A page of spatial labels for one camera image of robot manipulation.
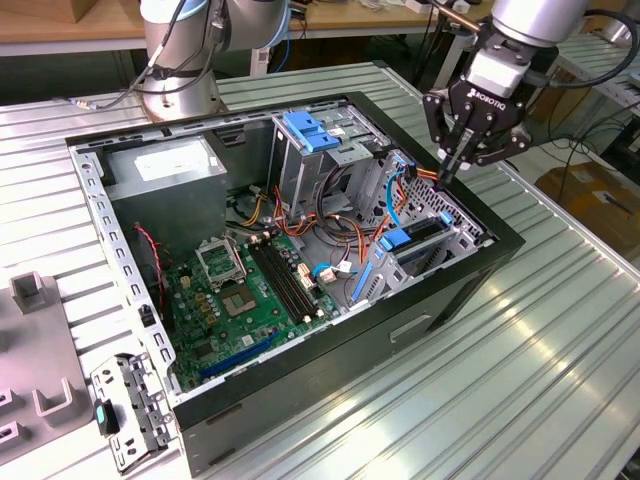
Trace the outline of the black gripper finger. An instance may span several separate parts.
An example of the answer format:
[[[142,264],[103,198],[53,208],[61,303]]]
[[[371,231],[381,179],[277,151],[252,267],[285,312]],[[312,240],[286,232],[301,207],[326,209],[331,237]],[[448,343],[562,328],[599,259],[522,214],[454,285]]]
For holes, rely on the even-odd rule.
[[[447,91],[429,91],[422,99],[429,134],[431,140],[438,145],[442,160],[437,181],[439,186],[449,185],[455,176],[453,155],[457,144],[444,114],[444,106],[448,99]]]
[[[464,164],[485,167],[527,151],[531,136],[523,124],[503,134],[501,144],[489,144],[486,133],[473,132],[454,160],[447,163],[447,184],[450,184]]]

